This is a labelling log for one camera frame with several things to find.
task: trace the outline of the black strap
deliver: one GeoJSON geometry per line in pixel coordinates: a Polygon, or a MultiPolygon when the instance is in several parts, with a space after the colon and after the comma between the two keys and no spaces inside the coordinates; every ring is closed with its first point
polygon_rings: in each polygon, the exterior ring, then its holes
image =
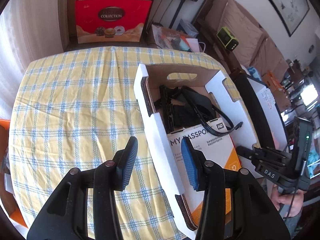
{"type": "Polygon", "coordinates": [[[231,133],[233,130],[242,126],[243,122],[235,127],[230,118],[227,117],[219,108],[211,103],[211,100],[196,92],[190,87],[182,86],[170,89],[164,85],[159,86],[161,98],[154,102],[156,109],[162,107],[164,115],[164,124],[167,133],[173,131],[173,127],[187,127],[202,124],[208,133],[222,137],[231,133]],[[171,99],[185,103],[184,106],[171,104],[171,99]],[[207,122],[217,117],[216,112],[220,114],[230,125],[226,126],[227,132],[218,132],[210,127],[207,122]]]}
{"type": "Polygon", "coordinates": [[[202,126],[207,130],[208,133],[214,135],[214,136],[225,136],[227,134],[230,134],[233,130],[238,129],[239,127],[242,126],[243,122],[238,123],[235,127],[233,125],[233,122],[230,120],[230,118],[227,117],[227,115],[225,113],[223,113],[220,109],[218,109],[217,107],[215,107],[213,104],[211,104],[211,101],[209,98],[207,98],[206,96],[203,96],[199,93],[197,93],[196,91],[194,91],[193,89],[183,86],[180,89],[181,94],[184,96],[186,102],[193,108],[193,110],[195,111],[197,117],[200,120],[200,123],[202,124],[202,126]],[[210,104],[212,106],[212,108],[217,111],[230,125],[230,127],[227,127],[227,132],[218,132],[216,130],[214,130],[212,127],[210,127],[207,122],[205,121],[205,119],[203,118],[201,112],[198,110],[196,104],[194,103],[194,94],[197,95],[197,97],[202,96],[204,98],[207,98],[210,101],[210,104]]]}

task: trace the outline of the chocolate image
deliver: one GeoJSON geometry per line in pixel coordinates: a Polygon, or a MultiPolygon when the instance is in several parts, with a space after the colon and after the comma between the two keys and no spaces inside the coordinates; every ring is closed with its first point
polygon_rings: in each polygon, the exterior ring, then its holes
{"type": "Polygon", "coordinates": [[[114,28],[107,28],[104,30],[104,36],[106,38],[113,38],[116,34],[116,30],[114,28]]]}
{"type": "Polygon", "coordinates": [[[138,24],[135,28],[126,30],[122,35],[116,35],[117,32],[114,28],[110,28],[110,30],[105,30],[104,36],[97,36],[95,33],[89,33],[84,31],[79,25],[76,26],[77,28],[77,37],[78,43],[88,43],[88,42],[102,42],[102,41],[132,41],[132,42],[139,42],[143,23],[138,24]]]}
{"type": "Polygon", "coordinates": [[[123,26],[116,26],[115,30],[116,30],[116,36],[121,36],[125,32],[125,29],[123,26]]]}
{"type": "Polygon", "coordinates": [[[94,33],[95,33],[97,36],[103,36],[105,29],[106,29],[105,27],[98,27],[98,28],[95,30],[94,33]]]}

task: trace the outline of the white wall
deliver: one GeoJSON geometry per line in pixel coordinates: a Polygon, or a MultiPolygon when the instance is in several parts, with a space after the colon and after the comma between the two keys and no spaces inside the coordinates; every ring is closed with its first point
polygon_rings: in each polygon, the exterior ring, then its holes
{"type": "Polygon", "coordinates": [[[0,118],[11,118],[30,62],[62,52],[58,0],[8,2],[0,15],[0,118]]]}
{"type": "MultiPolygon", "coordinates": [[[[159,1],[160,0],[155,0],[151,15],[154,14],[159,1]]],[[[160,20],[170,1],[171,0],[163,0],[154,17],[155,22],[160,20]]],[[[203,1],[204,0],[198,0],[197,2],[192,2],[187,0],[180,11],[173,28],[176,28],[181,18],[192,20],[203,1]]],[[[310,11],[298,29],[291,37],[289,37],[280,17],[269,0],[236,1],[246,8],[268,32],[285,59],[290,58],[291,60],[294,60],[297,58],[302,65],[308,65],[315,58],[317,49],[314,49],[311,54],[308,53],[308,50],[312,44],[316,46],[315,30],[320,25],[320,19],[310,3],[310,11]]],[[[179,2],[180,0],[174,0],[164,15],[161,23],[165,27],[169,26],[179,2]]]]}
{"type": "Polygon", "coordinates": [[[317,56],[320,57],[320,26],[316,29],[316,51],[317,56]]]}

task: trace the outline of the cable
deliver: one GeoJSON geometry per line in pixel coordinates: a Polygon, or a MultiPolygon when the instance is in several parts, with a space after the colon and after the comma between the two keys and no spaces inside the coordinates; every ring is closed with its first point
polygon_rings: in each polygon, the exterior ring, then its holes
{"type": "Polygon", "coordinates": [[[296,188],[295,188],[295,190],[294,190],[294,193],[293,193],[293,196],[292,196],[292,200],[291,200],[291,203],[290,203],[290,207],[289,207],[289,209],[288,209],[288,214],[287,214],[287,216],[285,217],[284,222],[287,221],[287,218],[288,218],[289,215],[290,215],[290,211],[291,211],[291,208],[292,208],[292,205],[293,205],[294,197],[296,196],[297,191],[298,191],[299,182],[300,182],[301,177],[302,177],[302,175],[303,175],[303,173],[304,173],[304,170],[305,170],[305,168],[306,168],[307,160],[304,159],[304,160],[302,160],[302,162],[303,162],[303,163],[302,163],[302,169],[301,169],[301,172],[300,172],[300,176],[299,176],[299,178],[298,178],[297,185],[296,185],[296,188]]]}
{"type": "Polygon", "coordinates": [[[291,112],[293,112],[294,110],[296,110],[299,106],[303,106],[304,104],[300,104],[295,106],[292,110],[290,110],[289,112],[287,112],[286,114],[290,114],[291,112]]]}
{"type": "Polygon", "coordinates": [[[159,45],[156,44],[155,42],[149,43],[148,46],[151,45],[151,44],[155,44],[155,45],[157,45],[158,47],[160,47],[161,49],[163,49],[161,46],[159,46],[159,45]]]}
{"type": "Polygon", "coordinates": [[[204,42],[201,42],[201,41],[198,41],[198,43],[203,44],[203,50],[202,50],[202,52],[204,52],[204,51],[205,51],[205,43],[204,43],[204,42]]]}
{"type": "Polygon", "coordinates": [[[291,211],[291,208],[292,208],[292,205],[293,205],[294,197],[296,196],[297,191],[298,191],[298,184],[296,185],[296,188],[295,188],[295,190],[294,190],[294,193],[293,193],[293,196],[292,196],[292,200],[291,200],[291,204],[290,204],[290,207],[289,207],[289,209],[288,209],[288,214],[287,214],[287,216],[285,217],[284,222],[287,221],[287,218],[288,218],[289,215],[290,215],[290,211],[291,211]]]}
{"type": "Polygon", "coordinates": [[[168,5],[167,8],[165,9],[163,15],[162,15],[161,18],[160,18],[159,23],[161,23],[161,20],[162,20],[163,16],[165,15],[165,13],[167,12],[167,10],[168,10],[169,6],[171,5],[172,1],[173,1],[173,0],[170,1],[169,5],[168,5]]]}
{"type": "Polygon", "coordinates": [[[283,149],[283,152],[285,152],[285,150],[287,149],[288,146],[289,146],[289,143],[287,143],[287,145],[286,145],[285,148],[283,149]]]}
{"type": "Polygon", "coordinates": [[[181,1],[180,1],[179,5],[178,5],[178,8],[177,8],[177,10],[176,10],[176,12],[175,12],[175,14],[174,14],[174,16],[173,16],[173,18],[172,18],[172,21],[171,21],[171,23],[170,23],[170,25],[169,25],[169,29],[171,29],[172,26],[174,25],[174,23],[175,23],[178,15],[179,15],[179,12],[180,12],[180,10],[181,10],[181,8],[182,8],[182,6],[183,6],[183,4],[184,4],[185,1],[186,1],[186,0],[181,0],[181,1]]]}
{"type": "Polygon", "coordinates": [[[186,91],[190,91],[191,89],[189,87],[184,87],[182,86],[180,91],[181,94],[184,96],[185,100],[187,101],[187,103],[193,108],[193,111],[196,113],[196,115],[198,116],[200,123],[202,124],[202,126],[204,127],[204,129],[206,129],[206,131],[214,136],[225,136],[227,134],[230,134],[232,131],[237,130],[238,128],[240,128],[243,125],[243,122],[239,122],[235,127],[233,125],[233,122],[230,120],[229,117],[227,117],[227,115],[225,113],[223,113],[219,108],[215,107],[214,105],[212,105],[212,108],[217,111],[230,125],[230,127],[226,127],[227,128],[227,132],[218,132],[214,129],[212,129],[211,126],[209,126],[207,124],[207,122],[204,120],[201,112],[198,110],[198,108],[196,107],[195,103],[193,102],[193,100],[191,98],[189,98],[189,96],[186,94],[186,91]]]}
{"type": "Polygon", "coordinates": [[[159,3],[159,5],[158,5],[158,7],[156,8],[155,13],[153,14],[153,17],[152,17],[152,18],[151,18],[151,20],[150,20],[150,24],[149,24],[148,28],[149,28],[149,27],[150,27],[150,25],[152,24],[152,20],[153,20],[153,18],[155,17],[155,15],[156,15],[156,13],[157,13],[157,11],[158,11],[158,9],[159,9],[159,7],[160,7],[160,5],[161,5],[162,1],[163,1],[163,0],[161,0],[161,1],[160,1],[160,3],[159,3]]]}

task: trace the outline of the yellow plaid tablecloth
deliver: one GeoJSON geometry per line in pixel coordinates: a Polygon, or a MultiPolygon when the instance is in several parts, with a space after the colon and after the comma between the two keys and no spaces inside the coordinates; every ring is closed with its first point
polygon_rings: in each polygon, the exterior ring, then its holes
{"type": "MultiPolygon", "coordinates": [[[[223,67],[204,53],[103,47],[32,62],[17,94],[9,135],[17,202],[30,226],[65,174],[96,168],[138,138],[129,185],[116,192],[124,239],[182,239],[159,184],[133,83],[139,63],[191,64],[221,69],[234,100],[241,100],[223,67]]],[[[94,238],[92,191],[88,232],[94,238]]]]}

